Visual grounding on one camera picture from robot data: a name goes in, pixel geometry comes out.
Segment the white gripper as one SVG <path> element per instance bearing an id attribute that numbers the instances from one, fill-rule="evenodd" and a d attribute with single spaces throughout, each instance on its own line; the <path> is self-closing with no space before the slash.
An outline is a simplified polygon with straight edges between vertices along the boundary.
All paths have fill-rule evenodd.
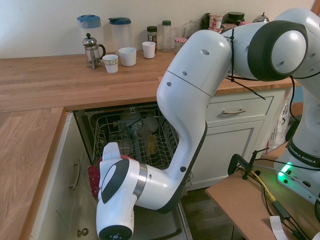
<path id="1" fill-rule="evenodd" d="M 116 160 L 121 158 L 121 153 L 119 150 L 119 145 L 117 142 L 109 142 L 103 148 L 102 160 Z"/>

